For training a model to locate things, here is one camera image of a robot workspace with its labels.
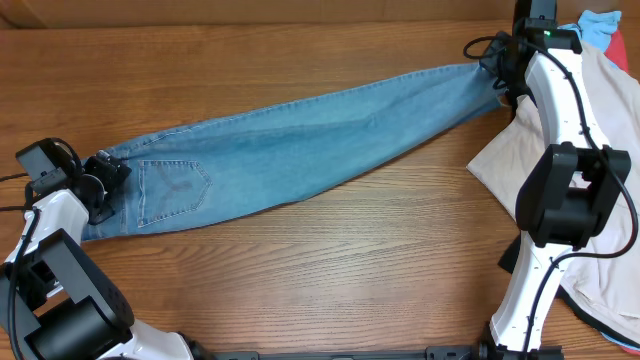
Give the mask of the light blue denim jeans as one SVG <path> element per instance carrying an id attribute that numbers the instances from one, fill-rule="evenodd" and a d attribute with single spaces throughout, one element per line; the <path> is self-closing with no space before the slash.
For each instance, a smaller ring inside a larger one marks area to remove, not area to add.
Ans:
<path id="1" fill-rule="evenodd" d="M 421 70 L 113 146 L 130 175 L 84 240 L 175 232 L 299 202 L 496 109 L 476 64 Z"/>

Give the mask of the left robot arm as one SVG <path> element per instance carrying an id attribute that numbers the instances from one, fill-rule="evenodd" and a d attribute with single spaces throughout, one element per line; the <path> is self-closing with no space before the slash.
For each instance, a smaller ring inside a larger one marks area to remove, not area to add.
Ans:
<path id="1" fill-rule="evenodd" d="M 135 318 L 116 285 L 81 247 L 84 229 L 111 217 L 111 194 L 131 170 L 100 151 L 82 161 L 45 138 L 17 152 L 30 181 L 25 228 L 1 266 L 1 327 L 17 359 L 207 359 L 181 333 Z"/>

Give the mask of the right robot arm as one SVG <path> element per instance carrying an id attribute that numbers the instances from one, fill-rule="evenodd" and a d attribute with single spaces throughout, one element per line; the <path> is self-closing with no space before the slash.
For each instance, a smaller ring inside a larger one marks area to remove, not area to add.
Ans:
<path id="1" fill-rule="evenodd" d="M 624 182 L 628 152 L 610 147 L 594 119 L 582 75 L 578 35 L 557 24 L 557 4 L 518 0 L 511 33 L 485 37 L 478 56 L 508 99 L 529 95 L 536 105 L 545 151 L 519 190 L 515 218 L 521 231 L 507 293 L 472 359 L 561 359 L 544 348 L 541 332 L 571 260 L 587 258 L 617 199 L 628 204 L 631 235 L 639 225 Z"/>

